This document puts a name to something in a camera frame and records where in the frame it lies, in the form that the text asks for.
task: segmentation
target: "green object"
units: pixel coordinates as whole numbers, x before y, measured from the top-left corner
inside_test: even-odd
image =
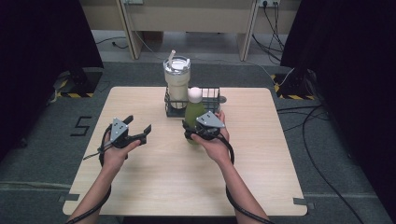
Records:
[[[190,128],[195,128],[195,122],[198,117],[206,113],[202,103],[202,90],[196,87],[189,89],[189,102],[187,103],[185,121]],[[193,140],[187,139],[189,143],[197,145]]]

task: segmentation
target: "black wire rack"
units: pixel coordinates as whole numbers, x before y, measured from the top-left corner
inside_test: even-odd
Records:
[[[219,87],[199,87],[202,89],[203,99],[206,112],[212,111],[217,113],[220,111],[220,104],[226,102],[226,98],[220,95]],[[188,101],[172,101],[169,96],[169,90],[166,87],[165,92],[165,111],[167,117],[184,118],[186,105]]]

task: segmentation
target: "person's left hand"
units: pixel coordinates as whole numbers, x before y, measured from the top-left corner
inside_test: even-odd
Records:
[[[105,142],[110,140],[110,132],[106,134]],[[111,147],[105,151],[105,163],[103,168],[109,168],[112,170],[119,171],[123,165],[126,156],[130,151],[140,145],[140,140],[133,141],[124,148]]]

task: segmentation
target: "warning stripe tape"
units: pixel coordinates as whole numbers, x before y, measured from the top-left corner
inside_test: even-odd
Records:
[[[271,75],[272,80],[276,78],[276,75]],[[277,97],[281,99],[292,99],[292,100],[314,100],[314,96],[312,95],[284,95],[282,94],[281,87],[278,85],[274,85],[274,89]]]
[[[93,93],[59,92],[58,96],[69,97],[69,98],[85,98],[85,97],[93,97]]]

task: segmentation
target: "gray carpet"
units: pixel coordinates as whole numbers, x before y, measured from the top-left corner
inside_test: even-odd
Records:
[[[267,67],[270,74],[284,68]],[[158,63],[105,63],[101,80],[92,98],[58,98],[50,104],[26,136],[28,146],[11,150],[0,163],[0,224],[63,223],[60,198],[73,183],[85,148],[106,97],[115,86],[165,86]],[[271,79],[253,65],[194,64],[192,86],[255,87],[272,91],[276,108],[318,105],[320,102],[276,98]],[[310,109],[293,110],[308,113]],[[328,181],[345,196],[364,223],[391,223],[361,168],[348,157],[346,145],[323,108],[319,118],[306,123],[309,152]],[[84,128],[89,126],[84,135]],[[306,115],[279,114],[284,130],[301,124]],[[275,223],[359,223],[315,170],[304,149],[302,127],[285,131],[297,176],[309,203],[304,217],[271,217]],[[173,218],[169,223],[180,223]],[[149,217],[129,218],[131,223],[163,223]],[[220,222],[233,222],[223,219]],[[99,223],[120,223],[119,218],[101,217]]]

